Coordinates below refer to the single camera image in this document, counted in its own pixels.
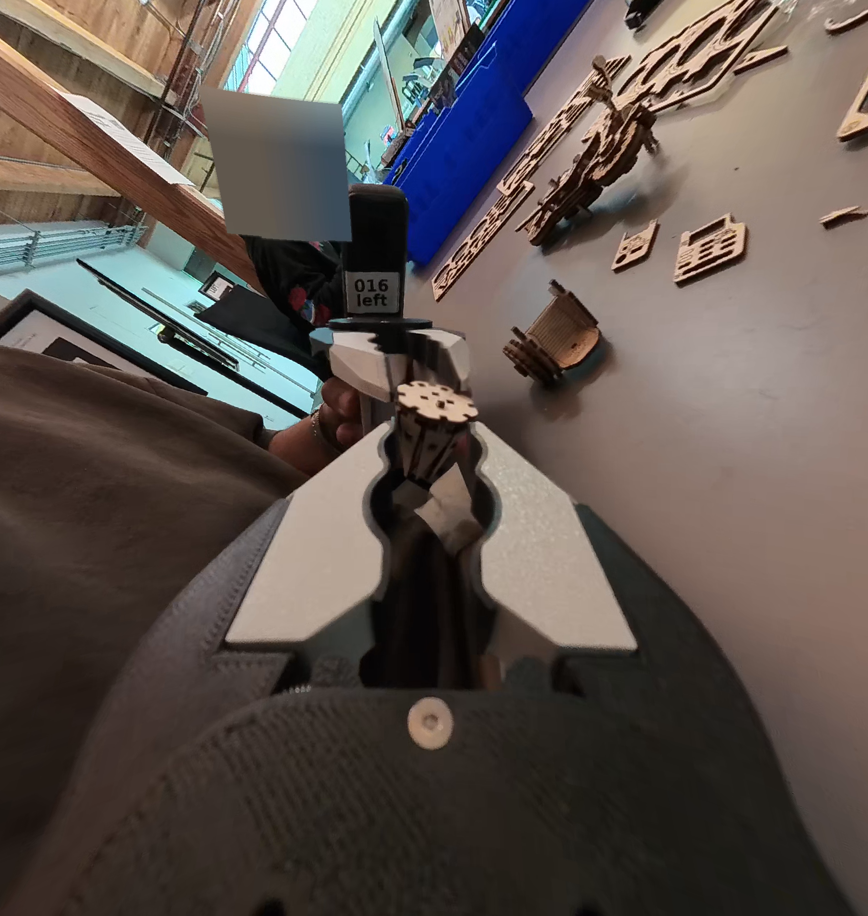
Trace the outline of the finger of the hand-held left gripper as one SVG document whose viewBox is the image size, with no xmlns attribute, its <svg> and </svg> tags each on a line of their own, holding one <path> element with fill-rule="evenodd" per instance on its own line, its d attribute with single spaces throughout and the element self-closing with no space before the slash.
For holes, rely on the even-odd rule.
<svg viewBox="0 0 868 916">
<path fill-rule="evenodd" d="M 313 331 L 314 355 L 325 354 L 332 375 L 361 395 L 392 403 L 405 383 L 405 354 L 386 353 L 377 335 L 358 331 Z"/>
<path fill-rule="evenodd" d="M 471 356 L 465 338 L 452 331 L 410 331 L 407 353 L 413 381 L 445 385 L 471 396 Z"/>
</svg>

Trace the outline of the round slotted wooden drum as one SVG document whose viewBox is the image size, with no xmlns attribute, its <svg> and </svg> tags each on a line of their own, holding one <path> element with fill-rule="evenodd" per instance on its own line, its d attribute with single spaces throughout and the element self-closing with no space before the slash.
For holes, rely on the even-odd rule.
<svg viewBox="0 0 868 916">
<path fill-rule="evenodd" d="M 454 461 L 456 443 L 478 418 L 471 396 L 454 388 L 413 380 L 398 386 L 394 431 L 405 479 L 430 487 Z"/>
</svg>

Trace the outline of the grey desk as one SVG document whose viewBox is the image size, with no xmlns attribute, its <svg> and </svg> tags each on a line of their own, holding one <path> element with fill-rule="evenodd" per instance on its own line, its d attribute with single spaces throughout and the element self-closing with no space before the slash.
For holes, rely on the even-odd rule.
<svg viewBox="0 0 868 916">
<path fill-rule="evenodd" d="M 406 310 L 465 333 L 485 422 L 590 506 L 681 595 L 729 656 L 797 804 L 868 914 L 868 137 L 836 131 L 868 73 L 868 23 L 824 32 L 840 2 L 798 2 L 767 46 L 788 54 L 660 116 L 641 155 L 546 249 L 511 220 L 441 302 Z M 743 259 L 673 282 L 680 236 L 730 212 Z M 624 234 L 657 220 L 620 273 Z M 552 387 L 502 352 L 550 301 L 600 347 Z"/>
</svg>

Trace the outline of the person's left hand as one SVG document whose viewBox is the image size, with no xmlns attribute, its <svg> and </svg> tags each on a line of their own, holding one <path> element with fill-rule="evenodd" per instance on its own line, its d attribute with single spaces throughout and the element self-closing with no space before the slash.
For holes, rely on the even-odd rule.
<svg viewBox="0 0 868 916">
<path fill-rule="evenodd" d="M 345 452 L 364 435 L 361 394 L 348 383 L 331 377 L 323 383 L 320 395 L 316 414 L 319 434 L 334 452 Z"/>
</svg>

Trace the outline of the blue storage bin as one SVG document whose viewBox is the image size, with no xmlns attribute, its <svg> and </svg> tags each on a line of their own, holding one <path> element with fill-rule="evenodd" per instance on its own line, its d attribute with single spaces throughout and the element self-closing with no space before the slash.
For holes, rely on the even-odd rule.
<svg viewBox="0 0 868 916">
<path fill-rule="evenodd" d="M 408 202 L 409 261 L 435 256 L 531 119 L 520 89 L 495 69 L 475 73 L 451 108 L 425 117 L 427 130 L 386 179 Z"/>
<path fill-rule="evenodd" d="M 496 59 L 509 85 L 525 94 L 590 4 L 590 1 L 507 2 L 488 27 L 471 67 Z"/>
</svg>

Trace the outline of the wooden cabin subassembly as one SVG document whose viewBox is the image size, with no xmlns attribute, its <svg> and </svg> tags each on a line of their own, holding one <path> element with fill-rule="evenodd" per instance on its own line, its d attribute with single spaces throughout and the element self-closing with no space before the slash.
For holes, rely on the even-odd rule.
<svg viewBox="0 0 868 916">
<path fill-rule="evenodd" d="M 550 301 L 526 331 L 512 328 L 502 348 L 514 370 L 542 387 L 560 383 L 602 343 L 599 323 L 580 299 L 558 281 L 548 284 Z"/>
</svg>

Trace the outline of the long wooden cut-out sheet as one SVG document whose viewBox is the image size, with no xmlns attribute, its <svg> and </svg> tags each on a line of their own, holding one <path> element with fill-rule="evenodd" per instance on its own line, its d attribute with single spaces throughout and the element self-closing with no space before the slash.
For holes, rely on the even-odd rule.
<svg viewBox="0 0 868 916">
<path fill-rule="evenodd" d="M 433 297 L 440 302 L 474 261 L 486 250 L 506 223 L 527 201 L 534 184 L 524 180 L 511 195 L 501 195 L 471 233 L 456 248 L 431 281 Z"/>
</svg>

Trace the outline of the black framed panel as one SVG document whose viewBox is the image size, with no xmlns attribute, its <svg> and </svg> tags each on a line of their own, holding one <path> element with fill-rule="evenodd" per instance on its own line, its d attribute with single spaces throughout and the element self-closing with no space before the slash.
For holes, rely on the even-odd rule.
<svg viewBox="0 0 868 916">
<path fill-rule="evenodd" d="M 316 403 L 320 383 L 300 366 L 294 375 L 286 354 L 275 354 L 203 321 L 199 312 L 177 307 L 150 290 L 142 295 L 108 277 L 86 260 L 77 264 L 104 289 L 150 319 L 158 341 L 293 418 L 304 418 Z"/>
</svg>

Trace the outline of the small wooden card round holes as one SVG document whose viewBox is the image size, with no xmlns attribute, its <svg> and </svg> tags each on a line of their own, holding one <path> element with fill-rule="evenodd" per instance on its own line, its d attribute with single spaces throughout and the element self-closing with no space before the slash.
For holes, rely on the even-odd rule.
<svg viewBox="0 0 868 916">
<path fill-rule="evenodd" d="M 624 234 L 612 259 L 612 272 L 620 273 L 645 262 L 656 242 L 658 229 L 658 221 L 652 220 L 640 232 Z"/>
</svg>

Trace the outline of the person's brown sweater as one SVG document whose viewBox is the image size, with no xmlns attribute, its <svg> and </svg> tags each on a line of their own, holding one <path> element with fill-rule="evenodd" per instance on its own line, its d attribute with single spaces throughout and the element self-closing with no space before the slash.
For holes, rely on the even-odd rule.
<svg viewBox="0 0 868 916">
<path fill-rule="evenodd" d="M 261 415 L 0 346 L 0 904 L 172 599 L 306 479 Z"/>
</svg>

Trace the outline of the wooden model vehicle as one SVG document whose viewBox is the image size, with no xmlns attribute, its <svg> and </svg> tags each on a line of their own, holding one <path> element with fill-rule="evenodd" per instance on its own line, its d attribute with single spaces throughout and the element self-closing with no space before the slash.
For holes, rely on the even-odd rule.
<svg viewBox="0 0 868 916">
<path fill-rule="evenodd" d="M 517 227 L 532 246 L 542 246 L 562 221 L 589 209 L 604 188 L 630 171 L 641 149 L 657 154 L 653 133 L 657 117 L 641 99 L 618 105 L 613 97 L 607 60 L 593 58 L 588 98 L 604 104 L 605 113 L 583 140 L 585 147 L 570 168 L 549 182 L 547 194 Z"/>
</svg>

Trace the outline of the white paper sign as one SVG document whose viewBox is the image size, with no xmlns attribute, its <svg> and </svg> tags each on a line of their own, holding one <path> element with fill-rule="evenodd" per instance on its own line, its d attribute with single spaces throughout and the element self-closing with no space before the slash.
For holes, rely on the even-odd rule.
<svg viewBox="0 0 868 916">
<path fill-rule="evenodd" d="M 120 121 L 106 109 L 99 106 L 87 97 L 78 94 L 68 94 L 61 90 L 58 93 L 74 108 L 80 111 L 94 125 L 101 129 L 112 140 L 119 144 L 134 159 L 149 167 L 153 172 L 174 186 L 193 187 L 193 182 L 170 165 L 158 154 L 132 134 Z"/>
</svg>

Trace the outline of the small wooden card grid holes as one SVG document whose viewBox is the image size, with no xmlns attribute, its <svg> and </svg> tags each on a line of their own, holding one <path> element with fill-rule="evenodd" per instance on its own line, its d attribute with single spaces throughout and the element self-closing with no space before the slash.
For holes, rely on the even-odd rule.
<svg viewBox="0 0 868 916">
<path fill-rule="evenodd" d="M 747 226 L 727 212 L 717 219 L 681 234 L 673 282 L 682 287 L 744 258 Z"/>
</svg>

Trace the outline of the wooden ceiling beam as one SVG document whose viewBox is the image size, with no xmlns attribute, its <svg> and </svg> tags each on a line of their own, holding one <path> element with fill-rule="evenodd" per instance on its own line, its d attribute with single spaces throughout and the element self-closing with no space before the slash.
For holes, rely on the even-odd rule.
<svg viewBox="0 0 868 916">
<path fill-rule="evenodd" d="M 170 183 L 66 99 L 59 86 L 0 39 L 0 111 L 253 289 L 262 292 L 245 242 L 199 190 Z"/>
</svg>

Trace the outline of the black flat device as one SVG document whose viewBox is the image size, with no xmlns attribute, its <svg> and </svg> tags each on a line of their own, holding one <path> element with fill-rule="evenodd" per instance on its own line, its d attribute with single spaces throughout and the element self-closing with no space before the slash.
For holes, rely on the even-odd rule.
<svg viewBox="0 0 868 916">
<path fill-rule="evenodd" d="M 634 34 L 646 28 L 647 21 L 662 6 L 665 12 L 678 9 L 684 1 L 626 1 L 623 23 Z"/>
</svg>

